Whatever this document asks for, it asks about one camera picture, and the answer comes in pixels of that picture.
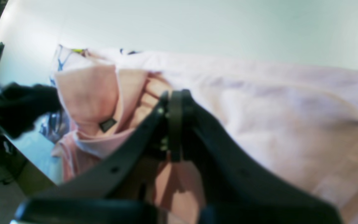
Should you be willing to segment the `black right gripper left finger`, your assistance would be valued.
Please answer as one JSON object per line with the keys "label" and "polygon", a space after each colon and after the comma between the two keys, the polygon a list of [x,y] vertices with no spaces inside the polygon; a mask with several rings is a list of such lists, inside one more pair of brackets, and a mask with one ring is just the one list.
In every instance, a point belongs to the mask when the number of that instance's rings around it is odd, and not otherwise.
{"label": "black right gripper left finger", "polygon": [[169,104],[164,92],[152,113],[123,145],[75,179],[21,203],[18,224],[181,224],[169,210],[156,207],[156,170],[165,153],[157,143],[165,136]]}

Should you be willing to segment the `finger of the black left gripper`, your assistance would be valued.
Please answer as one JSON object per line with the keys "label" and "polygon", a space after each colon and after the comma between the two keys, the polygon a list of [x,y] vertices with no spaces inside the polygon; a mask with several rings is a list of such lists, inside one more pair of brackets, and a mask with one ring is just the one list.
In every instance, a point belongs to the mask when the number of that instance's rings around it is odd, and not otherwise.
{"label": "finger of the black left gripper", "polygon": [[33,130],[40,116],[61,108],[55,87],[11,83],[0,91],[0,128],[11,139],[17,139]]}

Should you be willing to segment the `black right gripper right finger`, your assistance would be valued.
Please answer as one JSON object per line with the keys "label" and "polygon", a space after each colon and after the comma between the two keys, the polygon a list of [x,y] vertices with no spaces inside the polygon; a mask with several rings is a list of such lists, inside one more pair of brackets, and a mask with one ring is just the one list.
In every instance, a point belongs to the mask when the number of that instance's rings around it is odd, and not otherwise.
{"label": "black right gripper right finger", "polygon": [[199,170],[206,206],[199,224],[341,224],[330,203],[258,164],[220,122],[182,91],[183,157]]}

